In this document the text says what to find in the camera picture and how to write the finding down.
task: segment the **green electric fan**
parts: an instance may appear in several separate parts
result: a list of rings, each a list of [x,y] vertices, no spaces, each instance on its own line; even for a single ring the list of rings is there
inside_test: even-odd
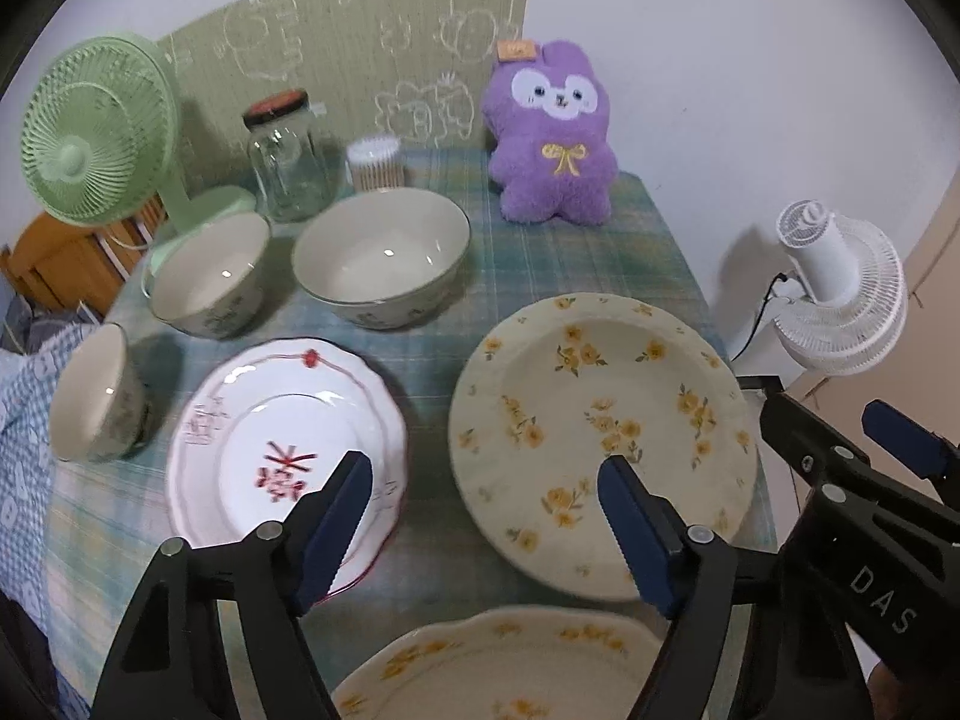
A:
[[[40,79],[23,121],[23,175],[50,215],[82,226],[114,223],[159,194],[173,229],[152,247],[155,271],[180,237],[254,204],[240,187],[190,199],[176,159],[180,127],[174,71],[160,48],[138,35],[93,38]]]

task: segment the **purple stuffed bunny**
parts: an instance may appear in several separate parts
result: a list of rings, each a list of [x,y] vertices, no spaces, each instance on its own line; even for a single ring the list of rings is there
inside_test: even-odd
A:
[[[497,63],[480,107],[497,140],[490,175],[503,187],[504,218],[610,218],[610,101],[578,45],[558,40],[535,61]]]

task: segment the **table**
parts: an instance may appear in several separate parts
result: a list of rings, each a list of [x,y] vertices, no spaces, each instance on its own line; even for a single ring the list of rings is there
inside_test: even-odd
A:
[[[360,584],[302,620],[320,675],[332,690],[394,638],[430,622],[507,604],[592,605],[634,615],[664,632],[640,602],[595,605],[527,578],[489,546],[455,488],[446,414],[461,368],[501,319],[546,296],[610,292],[675,314],[723,353],[707,304],[639,178],[621,173],[611,191],[613,220],[600,228],[561,220],[506,223],[488,181],[483,151],[417,151],[410,183],[456,201],[472,225],[457,298],[426,324],[397,332],[363,330],[334,317],[296,288],[290,252],[298,225],[275,229],[267,254],[265,304],[241,338],[191,338],[154,319],[137,274],[108,317],[131,341],[133,362],[158,414],[136,456],[109,464],[60,464],[47,526],[50,645],[56,667],[92,700],[113,634],[140,575],[172,530],[164,467],[171,430],[203,377],[240,349],[269,338],[325,338],[362,356],[400,404],[410,439],[410,479],[400,525]],[[738,543],[776,549],[762,469]],[[235,608],[224,605],[224,643],[242,712],[257,716]],[[734,620],[732,640],[745,621]],[[726,664],[726,672],[736,669]],[[730,674],[718,679],[729,693]]]

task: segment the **small teacup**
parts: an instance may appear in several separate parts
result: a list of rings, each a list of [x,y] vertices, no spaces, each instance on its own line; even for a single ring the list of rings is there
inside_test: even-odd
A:
[[[56,383],[50,449],[61,460],[120,457],[140,436],[146,405],[127,334],[104,324],[74,349]]]
[[[150,296],[154,316],[192,336],[236,333],[263,300],[261,261],[268,242],[270,225],[253,212],[210,221],[157,270]]]

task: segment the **ceramic bowl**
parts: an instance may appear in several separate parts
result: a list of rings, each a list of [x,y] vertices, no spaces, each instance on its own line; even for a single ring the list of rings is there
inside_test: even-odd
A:
[[[293,253],[296,280],[338,317],[386,330],[440,305],[470,241],[460,207],[422,189],[368,191],[315,217]]]
[[[78,346],[50,404],[50,449],[61,460],[111,460],[127,452],[143,425],[143,385],[127,335],[104,324]]]
[[[192,336],[233,335],[260,307],[261,262],[269,241],[270,225],[253,212],[210,221],[160,265],[152,312]]]

